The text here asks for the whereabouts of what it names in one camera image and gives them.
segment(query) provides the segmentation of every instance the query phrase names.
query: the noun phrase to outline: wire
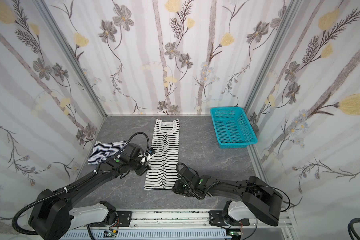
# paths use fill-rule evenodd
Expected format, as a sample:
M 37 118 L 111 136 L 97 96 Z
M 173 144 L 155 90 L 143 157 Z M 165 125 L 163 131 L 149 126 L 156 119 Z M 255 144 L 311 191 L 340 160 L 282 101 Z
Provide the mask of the wire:
M 348 233 L 349 233 L 349 236 L 350 236 L 350 238 L 351 238 L 352 240 L 355 240 L 355 239 L 353 238 L 353 235 L 355 235 L 355 237 L 356 237 L 357 240 L 360 240 L 359 235 L 356 233 L 355 229 L 353 228 L 353 224 L 354 224 L 354 223 L 357 223 L 357 222 L 360 222 L 360 218 L 354 218 L 354 219 L 352 219 L 352 220 L 349 222 L 349 224 L 348 224 Z
M 26 230 L 22 227 L 19 226 L 19 224 L 17 223 L 17 220 L 19 219 L 20 215 L 23 214 L 26 210 L 30 209 L 31 207 L 37 205 L 37 204 L 40 204 L 42 203 L 43 201 L 45 200 L 48 200 L 48 199 L 52 199 L 58 195 L 61 195 L 63 193 L 66 193 L 67 191 L 69 190 L 72 190 L 72 189 L 75 189 L 77 188 L 78 186 L 84 184 L 85 182 L 89 181 L 91 178 L 93 178 L 95 175 L 97 175 L 97 172 L 99 171 L 100 169 L 100 164 L 98 164 L 96 166 L 96 170 L 92 172 L 91 175 L 89 175 L 87 178 L 81 180 L 80 182 L 78 182 L 77 184 L 74 184 L 70 187 L 67 187 L 66 189 L 63 189 L 63 190 L 60 190 L 59 192 L 56 192 L 56 193 L 53 193 L 47 197 L 43 197 L 42 199 L 39 199 L 37 201 L 34 201 L 33 203 L 31 204 L 28 204 L 26 205 L 24 208 L 20 209 L 20 211 L 18 211 L 14 216 L 13 216 L 13 219 L 12 219 L 12 227 L 14 230 L 16 230 L 17 232 L 19 233 L 22 233 L 22 234 L 26 234 L 26 235 L 37 235 L 38 233 L 36 231 L 29 231 L 29 230 Z
M 120 175 L 120 179 L 125 178 L 125 176 L 127 176 L 129 174 L 129 171 L 123 176 L 122 174 Z
M 139 135 L 139 134 L 142 134 L 145 136 L 145 138 L 147 139 L 147 150 L 145 151 L 145 156 L 148 155 L 148 151 L 149 151 L 149 137 L 148 135 L 145 133 L 145 132 L 136 132 L 134 133 L 129 139 L 128 141 L 126 142 L 125 146 L 121 149 L 121 150 L 124 150 L 125 147 L 127 146 L 128 143 L 130 143 L 132 141 L 132 139 L 136 136 L 136 135 Z
M 257 229 L 257 218 L 256 218 L 256 227 L 254 228 L 254 231 L 248 237 L 240 239 L 240 240 L 245 240 L 245 239 L 249 238 L 250 236 L 252 236 L 254 234 L 254 232 L 256 232 L 256 229 Z
M 89 224 L 87 224 L 87 231 L 91 240 L 96 240 L 95 237 L 92 235 L 91 229 L 89 228 Z
M 109 230 L 110 230 L 111 232 L 115 233 L 112 228 L 115 227 L 116 225 L 117 225 L 117 231 L 119 231 L 119 220 L 120 220 L 120 218 L 117 218 L 115 224 L 114 224 L 113 226 L 109 227 Z
M 234 184 L 230 184 L 230 183 L 227 183 L 227 182 L 221 182 L 221 184 L 225 184 L 225 185 L 231 185 L 231 186 L 234 186 L 234 187 L 270 187 L 270 188 L 273 188 L 273 189 L 276 189 L 276 190 L 279 190 L 280 192 L 282 192 L 284 195 L 287 196 L 288 198 L 288 207 L 286 209 L 284 209 L 283 211 L 280 211 L 280 212 L 286 212 L 289 207 L 291 206 L 291 200 L 289 199 L 289 196 L 281 189 L 277 188 L 277 187 L 271 187 L 271 186 L 261 186 L 261 185 L 246 185 L 246 186 L 238 186 L 238 185 L 234 185 Z
M 223 226 L 219 226 L 219 225 L 216 225 L 216 224 L 214 224 L 214 223 L 212 223 L 212 221 L 211 220 L 209 220 L 209 225 L 211 225 L 211 226 L 213 226 L 213 227 L 221 227 L 221 228 L 224 228 L 224 229 L 230 229 L 231 228 L 231 226 L 229 226 L 229 227 L 223 227 Z

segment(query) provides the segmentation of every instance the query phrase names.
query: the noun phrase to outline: teal plastic basket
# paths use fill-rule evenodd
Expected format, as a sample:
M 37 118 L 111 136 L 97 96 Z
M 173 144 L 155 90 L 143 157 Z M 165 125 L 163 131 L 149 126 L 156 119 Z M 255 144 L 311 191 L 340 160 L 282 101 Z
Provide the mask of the teal plastic basket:
M 211 116 L 220 148 L 246 147 L 257 143 L 257 137 L 242 108 L 211 108 Z

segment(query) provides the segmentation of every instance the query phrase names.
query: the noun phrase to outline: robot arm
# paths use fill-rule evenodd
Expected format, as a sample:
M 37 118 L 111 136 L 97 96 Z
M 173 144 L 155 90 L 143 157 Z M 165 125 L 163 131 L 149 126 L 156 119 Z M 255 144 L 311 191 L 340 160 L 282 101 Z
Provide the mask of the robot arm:
M 137 134 L 144 134 L 147 138 L 147 150 L 130 143 Z M 12 220 L 12 227 L 19 233 L 28 235 L 39 234 L 44 240 L 57 240 L 67 231 L 89 224 L 100 222 L 111 225 L 117 219 L 116 208 L 108 202 L 102 201 L 96 205 L 74 208 L 74 206 L 92 191 L 118 176 L 125 177 L 130 171 L 139 176 L 150 169 L 149 159 L 155 154 L 149 148 L 148 136 L 145 133 L 135 133 L 127 141 L 124 152 L 120 157 L 118 153 L 108 157 L 106 161 L 98 164 L 96 170 L 79 180 L 55 191 L 46 189 L 42 191 L 37 200 L 21 209 Z M 194 174 L 189 168 L 179 163 L 177 165 L 179 180 L 172 190 L 176 194 L 204 199 L 207 194 L 224 196 L 244 202 L 251 212 L 262 222 L 277 226 L 283 197 L 269 185 L 257 177 L 250 177 L 247 181 L 227 181 L 214 177 Z M 33 207 L 28 220 L 34 231 L 21 228 L 17 220 L 27 210 Z
M 57 240 L 68 230 L 83 224 L 103 222 L 105 225 L 110 225 L 114 223 L 117 218 L 116 208 L 108 202 L 103 201 L 93 206 L 76 209 L 73 207 L 95 189 L 118 176 L 123 178 L 132 170 L 141 176 L 150 169 L 148 160 L 155 154 L 153 148 L 147 147 L 144 153 L 140 146 L 129 141 L 120 157 L 117 157 L 119 153 L 108 157 L 106 161 L 97 165 L 94 172 L 53 192 L 49 189 L 42 191 L 35 202 L 27 205 L 14 216 L 13 228 L 23 234 L 39 234 L 45 240 Z M 35 231 L 25 230 L 17 224 L 19 216 L 31 207 L 33 210 L 28 224 Z
M 177 164 L 178 178 L 172 191 L 188 197 L 204 199 L 206 194 L 242 201 L 260 221 L 277 226 L 283 196 L 257 177 L 246 181 L 221 180 L 209 175 L 198 176 L 185 164 Z

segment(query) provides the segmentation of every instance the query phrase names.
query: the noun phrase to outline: striped shirt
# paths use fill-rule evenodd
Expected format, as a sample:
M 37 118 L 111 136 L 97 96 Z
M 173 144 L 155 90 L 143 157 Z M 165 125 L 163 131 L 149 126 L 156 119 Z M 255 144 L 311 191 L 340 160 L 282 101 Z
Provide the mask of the striped shirt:
M 98 164 L 105 161 L 107 157 L 114 155 L 117 151 L 124 147 L 126 143 L 127 141 L 111 143 L 101 143 L 96 141 L 91 155 L 88 158 L 88 164 Z
M 163 122 L 156 119 L 152 147 L 156 154 L 149 160 L 144 189 L 167 190 L 177 180 L 176 164 L 179 160 L 179 120 Z

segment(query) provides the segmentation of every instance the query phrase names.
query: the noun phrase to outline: wall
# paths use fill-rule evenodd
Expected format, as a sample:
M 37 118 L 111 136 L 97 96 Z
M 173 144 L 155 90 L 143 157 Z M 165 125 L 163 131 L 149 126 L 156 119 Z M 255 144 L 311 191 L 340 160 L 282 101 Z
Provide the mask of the wall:
M 25 239 L 13 215 L 77 177 L 102 122 L 80 81 L 32 2 L 0 0 L 0 239 Z
M 360 217 L 360 0 L 302 2 L 248 117 L 299 239 L 349 239 Z
M 46 1 L 106 112 L 154 115 L 244 106 L 288 2 Z

